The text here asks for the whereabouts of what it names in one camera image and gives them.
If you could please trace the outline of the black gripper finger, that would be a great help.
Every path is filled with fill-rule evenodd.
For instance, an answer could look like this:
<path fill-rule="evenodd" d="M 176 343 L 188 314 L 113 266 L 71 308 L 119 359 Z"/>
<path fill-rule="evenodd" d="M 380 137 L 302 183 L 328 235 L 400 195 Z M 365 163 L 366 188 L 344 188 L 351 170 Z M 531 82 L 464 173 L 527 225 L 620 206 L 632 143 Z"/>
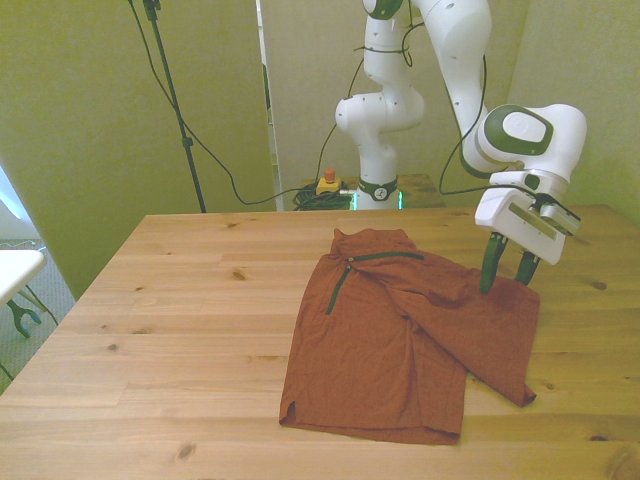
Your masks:
<path fill-rule="evenodd" d="M 499 232 L 490 234 L 481 269 L 480 292 L 488 294 L 492 289 L 496 276 L 500 259 L 504 253 L 508 238 Z"/>
<path fill-rule="evenodd" d="M 525 251 L 522 255 L 518 271 L 514 279 L 523 285 L 528 285 L 536 272 L 540 258 L 532 252 Z"/>

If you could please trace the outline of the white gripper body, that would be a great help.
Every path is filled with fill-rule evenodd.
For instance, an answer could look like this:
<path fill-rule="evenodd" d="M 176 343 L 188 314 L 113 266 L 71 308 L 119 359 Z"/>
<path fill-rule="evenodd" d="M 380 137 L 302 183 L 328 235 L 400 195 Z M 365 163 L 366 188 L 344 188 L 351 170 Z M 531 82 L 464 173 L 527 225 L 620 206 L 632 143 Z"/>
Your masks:
<path fill-rule="evenodd" d="M 559 205 L 567 189 L 566 179 L 547 171 L 494 173 L 475 222 L 554 265 L 568 235 L 568 211 Z"/>

